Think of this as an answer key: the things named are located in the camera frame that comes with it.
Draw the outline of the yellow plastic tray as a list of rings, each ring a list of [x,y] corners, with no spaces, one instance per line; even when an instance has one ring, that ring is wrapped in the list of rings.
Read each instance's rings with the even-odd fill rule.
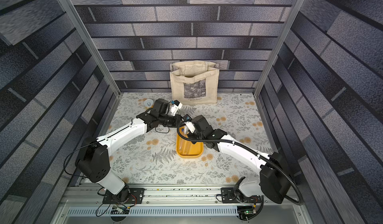
[[[196,159],[203,153],[204,147],[202,142],[192,143],[184,140],[177,135],[177,154],[183,159]]]

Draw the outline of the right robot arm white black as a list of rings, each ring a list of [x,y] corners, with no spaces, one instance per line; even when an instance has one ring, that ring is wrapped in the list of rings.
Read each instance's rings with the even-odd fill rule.
[[[233,190],[240,202],[257,195],[256,185],[259,185],[262,194],[274,203],[289,200],[301,204],[302,195],[280,154],[269,155],[252,149],[227,132],[213,129],[202,115],[186,121],[185,126],[189,130],[185,140],[202,142],[207,148],[231,156],[256,173],[256,177],[242,177],[235,184]]]

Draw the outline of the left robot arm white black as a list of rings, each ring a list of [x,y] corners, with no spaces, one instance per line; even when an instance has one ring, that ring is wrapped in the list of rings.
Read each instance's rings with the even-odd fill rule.
[[[176,128],[181,122],[181,116],[177,112],[182,106],[177,100],[168,102],[157,99],[153,107],[138,114],[123,127],[97,138],[86,138],[79,148],[76,167],[91,182],[105,188],[106,193],[111,194],[113,202],[125,204],[132,197],[129,186],[111,170],[109,157],[127,142],[159,125]]]

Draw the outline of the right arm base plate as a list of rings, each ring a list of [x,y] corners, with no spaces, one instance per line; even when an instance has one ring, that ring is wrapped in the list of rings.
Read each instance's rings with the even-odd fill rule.
[[[262,203],[261,196],[255,195],[251,197],[246,197],[239,190],[235,190],[233,187],[231,188],[221,188],[221,201],[224,204],[235,204],[235,203],[243,203],[243,204],[258,204]]]

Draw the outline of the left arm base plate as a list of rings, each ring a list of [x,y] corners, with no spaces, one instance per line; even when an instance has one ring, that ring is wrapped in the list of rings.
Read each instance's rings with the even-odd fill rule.
[[[144,191],[144,188],[124,188],[118,195],[114,195],[109,190],[106,190],[102,203],[118,205],[141,204]]]

